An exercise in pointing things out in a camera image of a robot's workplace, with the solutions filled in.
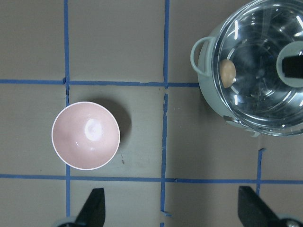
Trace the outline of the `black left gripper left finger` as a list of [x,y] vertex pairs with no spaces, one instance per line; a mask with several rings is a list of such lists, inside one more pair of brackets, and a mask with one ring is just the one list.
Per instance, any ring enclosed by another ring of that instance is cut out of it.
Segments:
[[77,227],[102,227],[105,223],[105,193],[95,188],[84,203],[75,219]]

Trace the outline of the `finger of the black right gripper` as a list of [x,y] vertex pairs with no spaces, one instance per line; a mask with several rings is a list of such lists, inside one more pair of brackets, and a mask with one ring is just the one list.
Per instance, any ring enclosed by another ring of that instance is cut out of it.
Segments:
[[286,78],[303,77],[303,56],[288,56],[282,60],[282,72]]

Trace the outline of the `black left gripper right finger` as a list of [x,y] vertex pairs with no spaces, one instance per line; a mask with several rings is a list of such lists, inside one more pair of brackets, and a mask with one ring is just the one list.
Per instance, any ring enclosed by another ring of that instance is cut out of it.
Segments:
[[238,217],[244,227],[286,227],[249,186],[238,189]]

